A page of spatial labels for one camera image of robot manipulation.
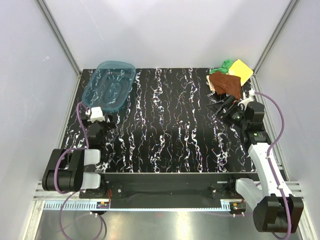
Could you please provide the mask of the teal transparent plastic bin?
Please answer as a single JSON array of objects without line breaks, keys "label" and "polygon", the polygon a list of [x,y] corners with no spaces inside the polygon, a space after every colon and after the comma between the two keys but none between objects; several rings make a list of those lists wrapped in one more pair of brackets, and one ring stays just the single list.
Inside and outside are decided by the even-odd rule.
[{"label": "teal transparent plastic bin", "polygon": [[133,65],[105,61],[93,72],[81,100],[88,108],[100,107],[106,113],[116,113],[124,105],[135,77]]}]

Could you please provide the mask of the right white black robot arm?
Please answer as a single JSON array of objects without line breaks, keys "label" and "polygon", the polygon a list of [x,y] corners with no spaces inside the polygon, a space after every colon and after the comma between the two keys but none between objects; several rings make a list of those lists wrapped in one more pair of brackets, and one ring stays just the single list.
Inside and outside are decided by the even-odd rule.
[{"label": "right white black robot arm", "polygon": [[243,197],[253,210],[253,223],[261,233],[296,232],[304,203],[287,186],[272,153],[273,144],[264,127],[265,106],[248,97],[242,101],[228,96],[215,112],[218,120],[240,130],[242,144],[256,168],[259,185],[240,178],[227,185],[232,198]]}]

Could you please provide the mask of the brown towel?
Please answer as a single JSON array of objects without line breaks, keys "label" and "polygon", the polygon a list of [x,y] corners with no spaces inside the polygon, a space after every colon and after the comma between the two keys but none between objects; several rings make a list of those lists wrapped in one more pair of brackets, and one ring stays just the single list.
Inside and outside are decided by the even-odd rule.
[{"label": "brown towel", "polygon": [[218,95],[232,95],[236,100],[242,97],[241,78],[238,76],[217,71],[209,76],[209,81]]}]

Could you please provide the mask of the yellow towel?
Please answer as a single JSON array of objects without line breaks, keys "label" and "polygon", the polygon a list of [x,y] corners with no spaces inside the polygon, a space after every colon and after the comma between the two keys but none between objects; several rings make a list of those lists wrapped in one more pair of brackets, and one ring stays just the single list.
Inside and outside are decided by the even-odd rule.
[{"label": "yellow towel", "polygon": [[228,74],[240,78],[240,84],[243,86],[253,75],[253,70],[249,68],[242,60],[237,59],[228,69]]}]

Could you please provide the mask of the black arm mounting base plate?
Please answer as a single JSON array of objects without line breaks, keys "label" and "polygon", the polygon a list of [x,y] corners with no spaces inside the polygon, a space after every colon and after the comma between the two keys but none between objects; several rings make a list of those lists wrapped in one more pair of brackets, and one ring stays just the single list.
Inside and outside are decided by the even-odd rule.
[{"label": "black arm mounting base plate", "polygon": [[234,185],[240,178],[258,181],[255,172],[205,173],[101,173],[102,184],[112,192],[112,199],[132,196],[208,195],[223,191],[222,185]]}]

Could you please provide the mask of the aluminium frame rail front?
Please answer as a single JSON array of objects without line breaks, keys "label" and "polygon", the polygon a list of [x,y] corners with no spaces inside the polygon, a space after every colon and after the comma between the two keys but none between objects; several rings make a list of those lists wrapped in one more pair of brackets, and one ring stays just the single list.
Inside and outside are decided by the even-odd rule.
[{"label": "aluminium frame rail front", "polygon": [[245,200],[236,193],[234,184],[222,185],[224,190],[210,190],[208,195],[137,195],[112,199],[112,190],[101,188],[81,190],[75,195],[45,191],[39,184],[33,200],[43,201],[44,209],[66,211],[131,211],[131,212],[244,212]]}]

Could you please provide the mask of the green towel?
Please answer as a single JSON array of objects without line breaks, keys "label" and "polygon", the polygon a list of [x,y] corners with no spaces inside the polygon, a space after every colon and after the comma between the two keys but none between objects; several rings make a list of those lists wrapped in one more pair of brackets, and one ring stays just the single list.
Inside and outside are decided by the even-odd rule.
[{"label": "green towel", "polygon": [[233,61],[230,59],[225,60],[221,67],[213,68],[209,71],[209,74],[214,74],[216,72],[220,72],[221,74],[227,74],[229,72],[230,67],[233,65]]}]

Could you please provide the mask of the left aluminium frame post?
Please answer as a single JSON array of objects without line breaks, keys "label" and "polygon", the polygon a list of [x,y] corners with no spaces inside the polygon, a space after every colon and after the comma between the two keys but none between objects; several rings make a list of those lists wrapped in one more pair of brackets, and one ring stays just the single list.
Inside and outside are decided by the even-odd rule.
[{"label": "left aluminium frame post", "polygon": [[35,0],[35,2],[37,3],[40,11],[42,12],[44,18],[46,19],[53,35],[55,36],[60,48],[62,49],[65,57],[67,58],[68,62],[70,63],[73,71],[75,72],[75,74],[80,77],[82,70],[80,69],[80,67],[78,66],[76,59],[74,58],[66,40],[64,39],[62,32],[49,8],[49,6],[47,5],[45,0]]}]

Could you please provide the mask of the cream towel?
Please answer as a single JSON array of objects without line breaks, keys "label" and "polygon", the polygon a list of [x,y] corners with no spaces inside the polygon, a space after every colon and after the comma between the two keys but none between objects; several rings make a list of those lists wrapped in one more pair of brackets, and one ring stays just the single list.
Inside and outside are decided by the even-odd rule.
[{"label": "cream towel", "polygon": [[215,92],[216,90],[215,90],[212,82],[210,81],[210,76],[209,75],[206,76],[206,80],[207,80],[207,85],[209,86],[210,90]]}]

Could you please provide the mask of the right aluminium frame post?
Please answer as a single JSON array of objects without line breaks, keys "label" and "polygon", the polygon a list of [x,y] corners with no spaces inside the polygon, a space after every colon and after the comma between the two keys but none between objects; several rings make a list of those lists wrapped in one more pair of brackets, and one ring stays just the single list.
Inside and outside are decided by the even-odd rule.
[{"label": "right aluminium frame post", "polygon": [[260,55],[257,64],[255,65],[253,72],[256,75],[259,70],[261,69],[263,63],[265,62],[266,58],[268,57],[269,53],[271,52],[274,44],[276,43],[279,35],[285,28],[286,23],[288,22],[289,18],[291,17],[292,13],[294,12],[295,8],[297,7],[300,0],[290,0],[287,7],[285,8],[279,22],[277,23],[271,37],[269,38],[262,54]]}]

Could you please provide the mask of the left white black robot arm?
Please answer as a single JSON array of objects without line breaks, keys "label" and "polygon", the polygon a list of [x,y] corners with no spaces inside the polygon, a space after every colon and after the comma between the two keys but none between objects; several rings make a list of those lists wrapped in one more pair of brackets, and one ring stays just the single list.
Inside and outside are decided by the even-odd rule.
[{"label": "left white black robot arm", "polygon": [[95,197],[103,198],[108,193],[107,184],[101,181],[98,174],[86,174],[85,166],[101,162],[104,139],[116,123],[111,115],[105,121],[91,122],[83,118],[82,123],[86,128],[89,149],[53,149],[42,177],[42,188],[45,191],[58,188],[63,193],[90,189]]}]

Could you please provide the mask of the aluminium frame post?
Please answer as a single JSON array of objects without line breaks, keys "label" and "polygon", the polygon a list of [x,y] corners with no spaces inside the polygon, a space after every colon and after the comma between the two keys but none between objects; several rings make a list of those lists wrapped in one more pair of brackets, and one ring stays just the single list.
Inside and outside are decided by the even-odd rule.
[{"label": "aluminium frame post", "polygon": [[42,12],[44,18],[46,19],[53,35],[55,36],[60,48],[62,49],[65,57],[67,58],[68,62],[70,63],[73,71],[75,72],[75,74],[80,77],[82,70],[80,69],[80,67],[78,66],[76,59],[74,58],[66,40],[64,39],[62,32],[49,8],[49,6],[47,5],[45,0],[35,0],[35,2],[37,3],[40,11]]},{"label": "aluminium frame post", "polygon": [[290,0],[287,7],[285,8],[279,22],[277,23],[271,37],[269,38],[262,54],[260,55],[257,64],[255,65],[253,72],[256,75],[259,70],[261,69],[263,63],[265,62],[266,58],[268,57],[269,53],[271,52],[274,44],[276,43],[279,35],[285,28],[286,23],[288,22],[289,18],[291,17],[292,13],[294,12],[295,8],[297,7],[300,0]]}]

